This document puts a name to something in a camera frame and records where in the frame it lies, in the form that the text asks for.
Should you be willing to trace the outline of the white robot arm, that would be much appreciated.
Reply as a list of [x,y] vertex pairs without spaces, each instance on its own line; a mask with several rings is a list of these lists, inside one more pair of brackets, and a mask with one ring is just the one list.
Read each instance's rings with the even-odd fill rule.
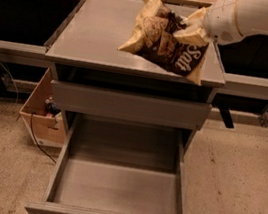
[[216,0],[185,19],[186,28],[174,32],[182,43],[228,45],[244,38],[268,36],[268,0]]

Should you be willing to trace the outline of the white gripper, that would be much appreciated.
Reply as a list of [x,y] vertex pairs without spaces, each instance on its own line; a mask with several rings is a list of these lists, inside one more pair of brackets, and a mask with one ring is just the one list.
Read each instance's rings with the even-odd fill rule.
[[239,0],[216,0],[210,7],[200,8],[185,18],[188,27],[173,31],[175,39],[182,44],[206,46],[213,39],[219,45],[228,45],[243,40],[238,25]]

